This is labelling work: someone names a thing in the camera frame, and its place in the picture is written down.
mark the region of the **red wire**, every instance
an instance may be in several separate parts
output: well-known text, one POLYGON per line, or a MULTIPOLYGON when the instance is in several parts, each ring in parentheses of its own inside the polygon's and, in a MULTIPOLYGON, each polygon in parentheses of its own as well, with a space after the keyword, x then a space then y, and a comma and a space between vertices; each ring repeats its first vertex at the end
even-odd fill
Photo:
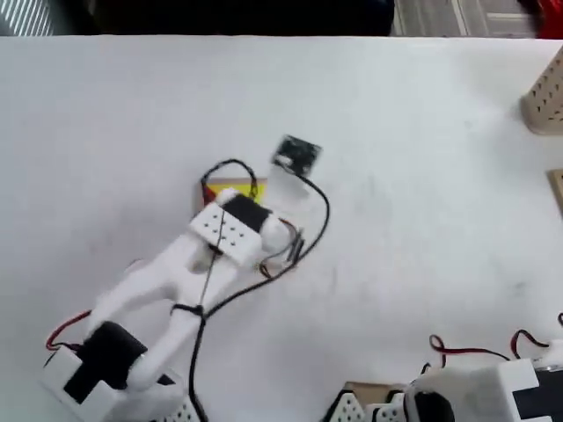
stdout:
MULTIPOLYGON (((557 316, 557 321, 559 322, 559 325, 561 325, 561 327, 563 327, 563 312, 559 313, 559 315, 557 316)), ((537 340, 534 336, 531 335, 531 333, 529 331, 522 330, 522 329, 518 330, 517 332, 514 333, 514 336, 512 336, 512 339, 510 339, 510 350, 512 351, 512 354, 514 354, 515 358, 517 358, 517 359, 521 359, 520 353, 518 352, 518 340, 520 339, 520 336, 526 337, 528 339, 528 341, 530 341, 531 344, 533 344, 534 346, 542 347, 542 348, 549 347, 549 345, 547 343, 544 343, 542 341, 537 340)), ((446 367, 446 356, 451 355, 451 354, 487 353, 487 354, 492 354, 494 356, 498 356, 500 358, 503 358, 504 360, 510 360, 510 358, 508 358, 504 354, 497 353, 497 352, 494 352, 494 351, 489 350, 489 349, 481 349, 481 348, 478 348, 478 347, 468 347, 468 348, 462 348, 462 349, 448 348, 443 343, 442 338, 440 336, 435 335, 435 334, 432 334, 430 336, 429 342, 430 342, 430 347, 432 347, 432 350, 438 352, 442 356, 440 368, 446 367)), ((420 373, 424 374, 430 368, 431 368, 431 365, 429 363, 425 363, 424 367, 422 367, 422 371, 420 373)))
MULTIPOLYGON (((497 352, 495 352, 493 350, 489 350, 489 349, 483 349, 483 348, 480 348, 480 347, 463 347, 463 348, 458 348, 458 349, 446 347, 442 338, 440 336, 437 336, 436 334, 432 334, 428 338, 428 341, 430 343, 430 347, 432 347, 432 350, 441 354, 442 361, 440 362, 440 368, 446 367, 447 356, 449 356, 449 355, 459 355, 459 354, 469 354, 469 353, 485 353, 485 354, 492 354, 493 356, 498 356, 499 358, 503 358, 504 360, 510 360, 510 358, 505 356, 504 354, 497 353, 497 352)), ((431 368, 431 365, 429 363, 426 363, 424 365, 424 367, 422 367, 421 373, 424 374, 430 368, 431 368)))
POLYGON ((520 353, 518 353, 518 339, 520 338, 521 335, 526 337, 528 341, 530 341, 531 344, 533 344, 534 346, 549 347, 547 343, 536 340, 536 338, 532 336, 529 331, 518 330, 517 332, 514 333, 512 339, 510 339, 510 350, 512 351, 512 354, 514 354, 514 357, 517 359, 521 359, 520 353))
POLYGON ((81 314, 78 314, 78 315, 72 317, 71 319, 69 319, 68 321, 62 323, 59 327, 57 327, 51 333, 51 335, 48 337, 47 341, 45 342, 45 347, 47 348, 47 350, 54 352, 54 351, 59 350, 59 348, 61 346, 67 346, 70 349, 76 350, 80 345, 69 344, 69 343, 64 343, 64 342, 59 342, 59 343, 54 343, 54 342, 55 342, 56 338, 59 337, 59 335, 64 330, 66 330, 71 325, 76 324, 77 322, 82 321, 83 319, 87 318, 90 314, 91 314, 91 309, 86 310, 86 311, 82 312, 81 314))

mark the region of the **wire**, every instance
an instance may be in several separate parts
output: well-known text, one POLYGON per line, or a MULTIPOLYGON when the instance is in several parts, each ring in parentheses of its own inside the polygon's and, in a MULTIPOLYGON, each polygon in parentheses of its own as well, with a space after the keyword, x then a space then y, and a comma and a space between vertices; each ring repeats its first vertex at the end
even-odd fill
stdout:
POLYGON ((293 268, 295 268, 297 266, 297 264, 299 262, 301 262, 303 259, 305 259, 305 257, 307 257, 307 255, 309 255, 313 249, 315 249, 315 247, 318 245, 318 242, 320 241, 320 239, 325 235, 326 228, 328 227, 328 222, 330 221, 330 216, 331 216, 330 201, 328 200, 328 198, 326 197, 326 195, 322 191, 322 189, 320 187, 318 187, 317 185, 315 185, 313 182, 311 182, 309 179, 304 178, 303 176, 298 175, 298 174, 295 174, 295 176, 297 178, 301 179, 301 181, 303 181, 306 185, 311 187, 323 199, 323 202, 325 203, 325 220, 323 221, 323 225, 322 225, 320 231, 318 232, 317 237, 315 237, 315 239, 311 242, 311 244, 307 247, 307 249, 301 255, 299 255, 298 258, 294 262, 292 262, 290 265, 286 266, 284 269, 282 269, 276 275, 267 276, 263 281, 256 283, 256 284, 254 284, 250 287, 244 288, 244 289, 236 292, 235 294, 228 296, 226 299, 224 299, 223 301, 216 304, 214 307, 211 308, 211 310, 209 312, 205 313, 201 317, 200 328, 198 330, 197 337, 195 339, 194 351, 192 353, 192 360, 190 361, 190 374, 189 374, 189 382, 188 382, 189 397, 190 397, 190 400, 192 401, 192 404, 194 405, 195 413, 197 414, 197 416, 198 416, 198 418, 201 422, 208 422, 209 418, 208 418, 208 416, 207 416, 207 414, 206 414, 206 412, 203 408, 203 405, 201 404, 201 402, 200 402, 200 400, 197 397, 197 394, 195 392, 194 378, 195 378, 195 367, 196 367, 196 363, 197 363, 197 358, 198 358, 198 355, 199 355, 199 352, 200 352, 200 349, 201 349, 203 332, 205 330, 205 326, 207 324, 207 321, 214 314, 216 314, 219 310, 221 310, 222 308, 227 306, 229 303, 235 301, 237 298, 239 298, 243 295, 248 295, 249 293, 258 290, 259 288, 267 286, 268 284, 271 284, 274 281, 280 279, 281 276, 283 276, 285 273, 291 271, 293 268))
POLYGON ((512 354, 514 354, 514 357, 517 359, 521 359, 520 353, 518 353, 518 339, 520 338, 520 336, 526 337, 528 341, 530 341, 534 346, 543 348, 549 347, 547 343, 536 340, 536 338, 532 336, 529 331, 518 330, 510 339, 510 350, 512 351, 512 354))
POLYGON ((68 321, 65 321, 64 323, 62 323, 61 325, 59 325, 52 333, 51 335, 47 338, 47 341, 45 342, 45 347, 47 348, 47 350, 51 351, 51 352, 56 352, 57 350, 59 350, 61 348, 61 346, 67 346, 69 349, 76 351, 80 345, 76 344, 76 343, 65 343, 65 342, 57 342, 55 343, 55 340, 57 337, 59 337, 59 335, 66 330, 67 328, 69 328, 71 325, 76 324, 79 321, 82 321, 83 319, 87 318, 89 315, 91 314, 91 309, 90 310, 86 310, 74 317, 72 317, 71 319, 69 319, 68 321))
MULTIPOLYGON (((217 255, 219 255, 219 246, 223 240, 223 222, 225 218, 225 210, 223 209, 221 213, 221 223, 219 224, 219 234, 217 236, 217 242, 215 248, 213 248, 213 256, 211 257, 211 262, 209 263, 208 273, 205 278, 205 285, 203 286, 203 291, 201 292, 200 307, 203 309, 203 298, 205 297, 205 292, 208 289, 209 279, 211 278, 211 273, 213 272, 213 267, 216 262, 217 255)), ((201 348, 201 338, 203 336, 203 330, 205 329, 205 324, 207 323, 207 317, 205 316, 205 311, 203 310, 200 315, 200 327, 197 331, 197 336, 194 343, 194 351, 192 352, 192 360, 190 361, 190 372, 187 382, 187 394, 194 405, 195 413, 197 414, 200 422, 205 422, 208 420, 203 406, 200 403, 200 399, 197 397, 195 392, 195 365, 197 364, 197 357, 201 348)))
POLYGON ((240 291, 236 292, 235 294, 233 294, 233 295, 227 297, 226 299, 222 300, 217 305, 215 305, 213 308, 211 308, 211 310, 206 314, 208 318, 212 317, 215 313, 217 313, 219 310, 221 310, 222 308, 224 308, 225 306, 227 306, 229 303, 236 300, 240 296, 247 295, 247 294, 249 294, 249 293, 251 293, 255 290, 258 290, 261 287, 267 286, 268 284, 271 284, 274 281, 280 279, 282 275, 291 271, 293 268, 295 268, 297 266, 297 264, 299 262, 301 262, 303 259, 305 259, 305 257, 307 257, 307 255, 309 255, 311 253, 311 251, 313 249, 315 249, 315 247, 317 246, 320 239, 325 235, 326 227, 328 226, 328 222, 329 222, 330 216, 331 216, 330 202, 329 202, 328 198, 326 197, 325 193, 317 185, 315 185, 313 182, 311 182, 309 179, 304 178, 303 176, 298 175, 298 174, 296 174, 296 177, 301 179, 301 181, 303 181, 306 185, 310 186, 315 192, 317 192, 321 196, 323 201, 325 202, 325 220, 323 221, 323 225, 322 225, 319 233, 317 234, 317 237, 315 237, 315 239, 311 242, 311 244, 307 247, 307 249, 299 256, 299 258, 296 259, 295 262, 293 262, 289 266, 286 266, 283 270, 281 270, 275 276, 273 276, 269 279, 263 280, 259 283, 256 283, 256 284, 254 284, 250 287, 243 288, 242 290, 240 290, 240 291))
POLYGON ((200 184, 201 184, 201 195, 203 196, 203 204, 207 205, 211 198, 208 196, 208 180, 209 176, 212 173, 216 172, 217 170, 221 169, 222 167, 229 165, 229 164, 238 164, 246 170, 248 176, 250 176, 250 192, 248 193, 248 197, 252 200, 256 199, 258 195, 258 180, 256 179, 256 175, 254 174, 254 170, 251 169, 247 164, 245 164, 241 160, 237 160, 236 158, 230 158, 228 160, 221 161, 217 163, 215 166, 211 167, 209 170, 205 172, 203 176, 201 176, 200 184))
MULTIPOLYGON (((432 347, 432 350, 434 350, 435 352, 438 352, 442 356, 440 368, 446 367, 447 356, 459 355, 459 354, 484 353, 484 354, 492 354, 493 356, 498 356, 499 358, 502 358, 504 360, 510 360, 510 358, 508 356, 505 356, 502 353, 498 353, 498 352, 495 352, 493 350, 484 349, 484 348, 481 348, 481 347, 463 347, 463 348, 446 347, 442 338, 440 336, 437 336, 436 334, 432 334, 428 338, 428 341, 430 343, 430 347, 432 347)), ((422 367, 422 371, 420 373, 424 374, 430 368, 431 368, 431 365, 429 363, 426 363, 426 364, 424 364, 424 367, 422 367)))
POLYGON ((260 270, 260 273, 267 278, 272 277, 272 275, 270 274, 270 272, 268 271, 267 266, 266 266, 267 261, 272 259, 272 258, 279 257, 283 253, 287 252, 291 248, 291 246, 293 246, 293 244, 297 240, 297 237, 299 236, 299 233, 297 231, 296 226, 294 226, 291 222, 284 220, 283 218, 280 218, 279 220, 289 228, 289 231, 291 231, 291 235, 289 237, 289 243, 286 246, 284 246, 283 249, 281 249, 280 251, 275 252, 271 255, 268 255, 267 257, 262 259, 260 261, 260 263, 258 264, 258 268, 260 270))
POLYGON ((200 305, 203 305, 203 298, 205 297, 205 293, 208 290, 208 284, 209 284, 209 278, 211 277, 211 272, 213 271, 213 265, 215 264, 215 261, 217 259, 217 255, 219 255, 219 244, 221 243, 221 241, 223 240, 223 225, 225 222, 225 210, 223 209, 222 213, 221 213, 221 222, 219 223, 219 235, 217 236, 217 243, 215 245, 213 249, 213 255, 211 257, 211 262, 209 264, 209 269, 208 269, 208 273, 207 276, 205 277, 205 284, 203 285, 203 290, 201 291, 201 297, 200 297, 200 305))

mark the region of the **black cable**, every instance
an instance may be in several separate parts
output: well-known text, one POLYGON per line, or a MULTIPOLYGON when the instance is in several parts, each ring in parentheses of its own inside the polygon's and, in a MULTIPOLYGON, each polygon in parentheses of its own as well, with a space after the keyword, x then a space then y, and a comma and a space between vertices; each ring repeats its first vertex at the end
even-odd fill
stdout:
POLYGON ((250 192, 248 193, 248 197, 252 200, 256 199, 256 195, 258 195, 258 180, 256 179, 256 175, 254 174, 254 170, 251 169, 243 161, 237 160, 236 158, 230 158, 228 160, 224 160, 224 161, 221 161, 221 162, 215 164, 215 166, 211 167, 209 170, 207 170, 205 172, 205 174, 203 176, 201 176, 201 179, 200 179, 201 195, 203 195, 203 204, 204 205, 211 201, 211 199, 208 197, 208 192, 207 192, 207 185, 208 185, 209 176, 211 176, 212 173, 216 172, 220 168, 224 167, 225 165, 229 165, 229 164, 238 164, 238 165, 244 167, 244 169, 248 173, 248 176, 250 176, 250 192))
MULTIPOLYGON (((200 399, 197 397, 197 393, 195 392, 195 364, 197 363, 197 356, 200 352, 201 347, 201 337, 203 336, 203 329, 205 328, 205 324, 207 323, 207 317, 205 315, 205 310, 203 309, 203 297, 205 296, 205 292, 207 291, 209 279, 211 278, 211 273, 213 272, 213 266, 215 265, 217 255, 219 254, 219 245, 223 240, 223 223, 225 218, 225 210, 221 213, 221 221, 219 222, 219 234, 217 236, 217 242, 215 244, 215 248, 213 248, 213 256, 211 257, 211 262, 209 263, 208 273, 205 277, 205 284, 203 286, 203 290, 201 291, 201 298, 200 304, 196 307, 185 307, 185 310, 191 311, 195 315, 199 315, 200 317, 200 328, 197 331, 197 337, 195 338, 194 344, 194 351, 192 352, 192 360, 190 362, 190 373, 187 383, 187 394, 190 397, 190 401, 195 408, 195 413, 197 414, 200 422, 207 422, 208 417, 203 410, 203 406, 200 403, 200 399)), ((180 308, 180 306, 174 305, 172 310, 180 308)))
POLYGON ((281 270, 275 276, 273 276, 269 279, 265 279, 265 280, 263 280, 259 283, 256 283, 256 284, 254 284, 250 287, 243 288, 242 290, 240 290, 240 291, 236 292, 235 294, 233 294, 233 295, 227 297, 226 299, 222 300, 217 305, 215 305, 213 308, 211 308, 211 310, 209 312, 206 313, 207 318, 212 317, 217 311, 219 311, 221 308, 228 305, 229 303, 231 303, 232 301, 234 301, 238 297, 240 297, 242 295, 246 295, 248 293, 251 293, 254 290, 257 290, 261 287, 267 286, 268 284, 273 283, 274 281, 280 279, 282 275, 291 271, 293 268, 295 268, 297 266, 297 264, 299 262, 301 262, 307 255, 309 255, 311 253, 311 251, 317 246, 318 242, 323 237, 323 235, 325 234, 326 227, 328 226, 328 222, 329 222, 330 216, 331 216, 330 201, 326 197, 325 193, 320 189, 320 187, 315 185, 309 179, 304 178, 303 176, 300 176, 300 175, 297 175, 297 174, 295 176, 298 177, 299 179, 301 179, 306 185, 310 186, 315 192, 317 192, 320 195, 320 197, 323 199, 323 201, 325 202, 325 206, 326 206, 325 220, 323 222, 323 226, 321 227, 319 233, 317 234, 317 237, 315 237, 315 240, 313 240, 311 242, 311 244, 307 247, 307 249, 292 264, 290 264, 289 266, 286 266, 283 270, 281 270))
MULTIPOLYGON (((195 408, 195 413, 197 414, 197 416, 198 416, 198 418, 201 422, 208 422, 209 418, 208 418, 205 410, 203 409, 203 405, 201 404, 199 398, 197 397, 197 393, 195 392, 194 378, 195 378, 195 366, 196 366, 196 363, 197 363, 198 354, 199 354, 200 349, 201 349, 201 341, 203 339, 203 331, 205 330, 205 325, 207 324, 208 319, 211 318, 219 310, 221 310, 222 308, 227 306, 229 303, 236 300, 237 298, 239 298, 243 295, 247 295, 247 294, 249 294, 249 293, 251 293, 255 290, 258 290, 261 287, 267 286, 268 284, 271 284, 274 281, 280 279, 281 276, 283 276, 285 273, 288 273, 289 271, 291 271, 293 268, 295 268, 297 266, 297 264, 299 262, 301 262, 307 255, 309 255, 311 253, 311 251, 317 246, 320 239, 325 235, 326 228, 328 227, 328 222, 329 222, 330 216, 331 216, 330 201, 328 200, 327 196, 322 191, 322 189, 320 187, 318 187, 317 185, 315 185, 313 182, 311 182, 309 179, 304 178, 303 176, 298 175, 298 174, 294 174, 294 175, 297 178, 299 178, 302 182, 304 182, 306 185, 311 187, 323 199, 323 201, 325 202, 325 220, 323 221, 323 225, 322 225, 320 231, 318 232, 317 237, 315 237, 315 239, 311 242, 311 244, 307 247, 307 249, 301 255, 299 255, 298 258, 295 259, 289 266, 286 266, 283 270, 281 270, 279 273, 277 273, 273 277, 266 278, 265 280, 263 280, 259 283, 256 283, 256 284, 254 284, 250 287, 244 288, 244 289, 236 292, 235 294, 227 297, 226 299, 224 299, 223 301, 219 302, 217 305, 212 307, 209 312, 203 314, 203 316, 201 317, 200 328, 197 332, 197 336, 196 336, 195 344, 194 344, 194 351, 192 353, 192 360, 190 361, 190 374, 189 374, 189 383, 188 383, 188 395, 189 395, 190 400, 192 401, 192 404, 195 408)), ((214 262, 212 261, 211 266, 209 267, 209 270, 208 270, 209 272, 211 272, 211 267, 213 266, 213 264, 214 264, 214 262)))

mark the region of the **floor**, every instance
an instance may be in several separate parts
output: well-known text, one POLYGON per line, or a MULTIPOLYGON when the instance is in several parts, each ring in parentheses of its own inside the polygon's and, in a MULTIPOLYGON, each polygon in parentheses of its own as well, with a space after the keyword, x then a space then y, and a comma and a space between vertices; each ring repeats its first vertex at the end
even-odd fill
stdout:
POLYGON ((395 1, 395 36, 535 38, 539 25, 533 0, 395 1))

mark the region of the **white tabletop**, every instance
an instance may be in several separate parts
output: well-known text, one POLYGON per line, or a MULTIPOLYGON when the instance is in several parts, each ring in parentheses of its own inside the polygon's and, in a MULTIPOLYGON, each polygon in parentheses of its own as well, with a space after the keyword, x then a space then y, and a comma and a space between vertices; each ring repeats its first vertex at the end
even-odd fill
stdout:
MULTIPOLYGON (((0 418, 74 420, 37 383, 49 331, 185 228, 210 165, 266 175, 283 134, 324 147, 312 177, 333 219, 297 271, 209 323, 197 386, 212 420, 318 420, 346 380, 437 362, 433 332, 504 353, 519 327, 563 336, 545 177, 563 138, 532 135, 517 108, 558 46, 0 39, 0 418)), ((147 341, 162 323, 133 319, 147 341)))

